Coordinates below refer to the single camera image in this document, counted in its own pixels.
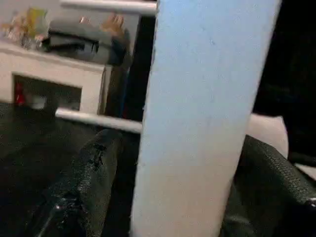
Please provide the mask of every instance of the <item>white wall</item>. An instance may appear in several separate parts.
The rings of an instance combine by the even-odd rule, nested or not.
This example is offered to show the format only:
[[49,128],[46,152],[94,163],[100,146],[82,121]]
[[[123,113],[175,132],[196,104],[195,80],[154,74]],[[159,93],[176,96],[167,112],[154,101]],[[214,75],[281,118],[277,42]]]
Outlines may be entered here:
[[[79,20],[81,16],[88,16],[93,25],[100,25],[108,16],[108,13],[97,11],[63,9],[59,6],[59,0],[0,0],[0,22],[10,21],[15,10],[26,11],[30,6],[47,9],[48,21],[54,17]],[[134,48],[138,20],[139,17],[136,15],[125,15],[124,27],[130,32],[131,49]]]

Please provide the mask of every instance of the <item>red object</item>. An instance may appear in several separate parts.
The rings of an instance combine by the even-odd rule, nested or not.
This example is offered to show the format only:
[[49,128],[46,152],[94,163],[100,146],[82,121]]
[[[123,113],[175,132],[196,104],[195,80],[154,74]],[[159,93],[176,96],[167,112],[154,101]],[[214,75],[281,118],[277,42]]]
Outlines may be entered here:
[[15,104],[18,106],[25,104],[25,96],[23,94],[23,86],[20,83],[15,84]]

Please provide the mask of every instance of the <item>white pillow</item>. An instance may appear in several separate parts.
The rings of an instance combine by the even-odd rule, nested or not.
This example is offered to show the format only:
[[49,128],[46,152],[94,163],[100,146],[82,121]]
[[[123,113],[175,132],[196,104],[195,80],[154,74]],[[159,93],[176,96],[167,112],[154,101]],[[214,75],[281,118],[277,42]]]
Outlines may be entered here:
[[276,148],[285,158],[288,156],[288,139],[282,117],[251,114],[246,133]]

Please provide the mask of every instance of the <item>gray bag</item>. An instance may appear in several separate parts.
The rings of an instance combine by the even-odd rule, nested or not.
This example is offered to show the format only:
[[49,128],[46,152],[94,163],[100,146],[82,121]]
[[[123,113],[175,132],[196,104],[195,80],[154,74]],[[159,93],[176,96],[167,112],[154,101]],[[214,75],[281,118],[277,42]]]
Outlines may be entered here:
[[89,24],[55,19],[50,22],[46,52],[88,62],[118,66],[122,64],[126,45],[111,32]]

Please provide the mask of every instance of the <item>white metal rod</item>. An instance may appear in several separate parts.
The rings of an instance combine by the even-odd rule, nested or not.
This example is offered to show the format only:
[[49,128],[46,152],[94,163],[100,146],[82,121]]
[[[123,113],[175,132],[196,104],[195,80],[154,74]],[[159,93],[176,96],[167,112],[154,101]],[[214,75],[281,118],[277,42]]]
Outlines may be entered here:
[[84,8],[99,11],[114,11],[127,14],[155,16],[157,3],[154,1],[128,0],[60,0],[63,7]]
[[103,127],[109,127],[114,129],[120,129],[127,132],[141,133],[143,131],[143,125],[141,122],[136,122],[127,119],[113,118],[100,115],[92,115],[82,113],[79,111],[68,110],[64,108],[58,108],[55,113],[56,117],[62,119],[68,119],[72,121],[83,122],[92,125],[99,125]]

